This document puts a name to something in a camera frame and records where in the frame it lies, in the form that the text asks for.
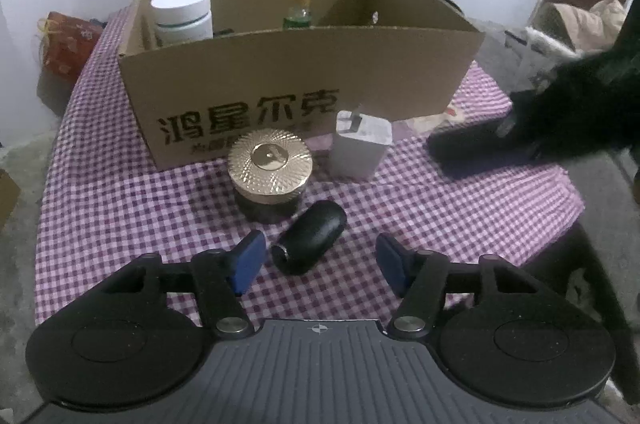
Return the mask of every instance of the cardboard box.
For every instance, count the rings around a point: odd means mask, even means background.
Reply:
[[[149,1],[119,63],[159,169],[224,155],[251,128],[329,133],[358,104],[390,121],[443,112],[483,38],[441,0],[311,0],[315,27],[294,30],[291,0],[212,0],[233,35],[158,48]]]
[[[20,195],[20,188],[9,174],[0,169],[0,229],[4,226]]]

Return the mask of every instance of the gray ribbed plate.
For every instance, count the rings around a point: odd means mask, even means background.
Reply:
[[[393,341],[374,321],[268,320],[256,335],[213,347],[183,387],[111,414],[45,406],[33,424],[597,424],[617,423],[587,400],[520,411],[466,393],[427,348]]]

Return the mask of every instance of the dropper bottle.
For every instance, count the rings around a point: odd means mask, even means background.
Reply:
[[[282,21],[283,29],[311,27],[311,0],[294,0],[289,13]]]

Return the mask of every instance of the black round disc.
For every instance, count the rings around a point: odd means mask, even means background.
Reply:
[[[87,409],[121,409],[170,391],[204,351],[202,330],[157,301],[111,294],[36,328],[26,360],[40,393]]]
[[[510,293],[444,326],[440,357],[468,390],[521,407],[557,407],[595,394],[615,360],[609,333],[546,296]]]

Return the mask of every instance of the table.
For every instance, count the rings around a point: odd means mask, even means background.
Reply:
[[[206,249],[229,249],[251,229],[272,241],[287,227],[245,220],[223,159],[156,171],[120,80],[116,56],[125,19],[122,11],[109,22],[76,85],[53,152],[36,248],[38,323],[142,253],[188,260]],[[510,108],[477,64],[453,103],[467,122]],[[398,300],[374,259],[379,233],[456,261],[496,253],[521,265],[564,234],[583,209],[559,166],[510,168],[452,182],[431,162],[424,143],[424,137],[397,141],[374,179],[361,183],[331,179],[326,157],[316,155],[303,208],[333,199],[345,209],[348,228],[305,276],[284,277],[268,262],[241,299],[252,321],[384,323]],[[190,295],[171,295],[170,304],[197,321]]]

